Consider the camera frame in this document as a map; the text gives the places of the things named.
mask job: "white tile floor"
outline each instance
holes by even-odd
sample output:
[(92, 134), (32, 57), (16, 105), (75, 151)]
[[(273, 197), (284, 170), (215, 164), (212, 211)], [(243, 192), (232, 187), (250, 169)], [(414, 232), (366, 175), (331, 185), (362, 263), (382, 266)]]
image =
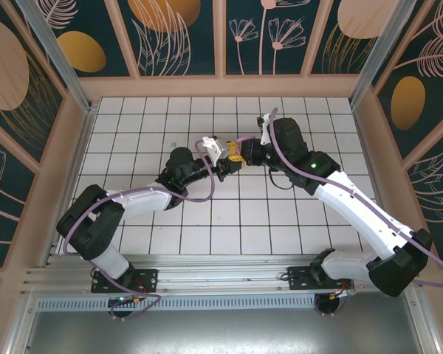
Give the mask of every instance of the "white tile floor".
[[(150, 184), (168, 153), (202, 136), (226, 140), (260, 136), (256, 117), (279, 108), (301, 127), (311, 149), (329, 153), (370, 198), (356, 126), (345, 98), (280, 97), (105, 97), (82, 164), (74, 198), (90, 184), (107, 190)], [(212, 201), (185, 202), (167, 212), (121, 223), (112, 243), (124, 254), (317, 254), (325, 248), (362, 251), (370, 247), (333, 209), (299, 188), (274, 187), (264, 167), (245, 167), (216, 182)], [(290, 185), (275, 174), (276, 184)], [(205, 197), (207, 178), (188, 188)], [(58, 245), (57, 252), (62, 252)]]

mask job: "enclosure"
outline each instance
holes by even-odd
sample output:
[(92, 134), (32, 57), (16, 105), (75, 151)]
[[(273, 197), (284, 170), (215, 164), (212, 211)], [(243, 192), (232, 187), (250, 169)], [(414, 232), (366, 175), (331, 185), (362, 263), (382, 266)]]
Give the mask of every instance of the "enclosure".
[(324, 249), (374, 250), (267, 167), (120, 222), (111, 244), (162, 295), (130, 324), (64, 254), (88, 186), (149, 185), (174, 148), (261, 138), (274, 108), (443, 260), (443, 0), (0, 0), (0, 353), (443, 353), (443, 288), (356, 281), (334, 317), (290, 290)]

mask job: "black mounting plate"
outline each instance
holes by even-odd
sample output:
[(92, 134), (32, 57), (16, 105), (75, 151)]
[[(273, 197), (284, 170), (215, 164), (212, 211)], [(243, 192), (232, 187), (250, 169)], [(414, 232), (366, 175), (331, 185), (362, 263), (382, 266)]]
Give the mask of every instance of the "black mounting plate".
[(289, 279), (290, 290), (325, 290), (325, 289), (338, 289), (343, 287), (343, 282), (351, 287), (351, 280), (339, 279), (333, 280), (327, 278), (323, 281), (323, 284), (312, 276), (311, 267), (288, 267), (287, 276)]
[[(157, 288), (157, 274), (157, 269), (135, 269), (133, 282), (128, 286), (128, 289), (144, 292), (144, 290), (141, 289), (141, 284), (139, 284), (139, 282), (141, 282), (148, 293), (155, 293)], [(99, 271), (94, 272), (91, 292), (93, 294), (125, 293), (125, 291), (111, 284)]]

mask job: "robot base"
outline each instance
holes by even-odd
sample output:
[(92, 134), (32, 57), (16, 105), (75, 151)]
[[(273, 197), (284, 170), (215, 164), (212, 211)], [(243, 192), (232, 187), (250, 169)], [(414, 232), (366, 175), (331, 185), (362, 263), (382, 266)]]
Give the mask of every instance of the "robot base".
[[(127, 286), (128, 289), (144, 293), (155, 293), (157, 288), (157, 269), (135, 269), (133, 279)], [(91, 292), (93, 294), (126, 293), (111, 284), (99, 271), (95, 271), (92, 277)]]

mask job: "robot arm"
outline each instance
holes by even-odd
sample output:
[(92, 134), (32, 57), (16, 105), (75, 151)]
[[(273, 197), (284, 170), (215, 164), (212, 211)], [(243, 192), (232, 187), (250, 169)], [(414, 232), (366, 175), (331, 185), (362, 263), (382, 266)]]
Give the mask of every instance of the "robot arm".
[[(414, 232), (379, 208), (351, 182), (330, 156), (319, 151), (309, 151), (300, 128), (292, 118), (274, 121), (275, 138), (284, 157), (297, 169), (345, 185), (353, 193), (347, 193), (330, 183), (324, 184), (300, 176), (290, 170), (272, 146), (267, 114), (258, 118), (258, 126), (261, 129), (261, 139), (244, 142), (241, 146), (241, 156), (247, 164), (264, 165), (284, 172), (295, 186), (304, 188), (308, 194), (342, 215), (375, 251), (375, 254), (352, 254), (327, 249), (311, 264), (315, 279), (320, 283), (327, 277), (335, 280), (369, 280), (385, 294), (399, 296), (426, 266), (427, 256), (397, 235), (379, 215), (428, 250), (431, 248), (431, 236), (423, 229)], [(374, 212), (358, 197), (369, 202)]]
[[(210, 158), (210, 171), (220, 181), (241, 169), (242, 160), (236, 154), (236, 143), (226, 143), (216, 137), (204, 138)], [(121, 221), (145, 212), (163, 211), (177, 207), (182, 199), (172, 195), (187, 196), (187, 186), (209, 176), (202, 159), (193, 160), (186, 147), (178, 147), (171, 152), (165, 169), (156, 181), (142, 192), (121, 195), (113, 198), (94, 210), (95, 219), (83, 219), (70, 238), (70, 245), (85, 260), (105, 271), (123, 287), (134, 280), (134, 267), (111, 244), (111, 239)], [(97, 185), (87, 187), (59, 220), (57, 230), (66, 237), (77, 220), (99, 200), (119, 192), (105, 191)]]

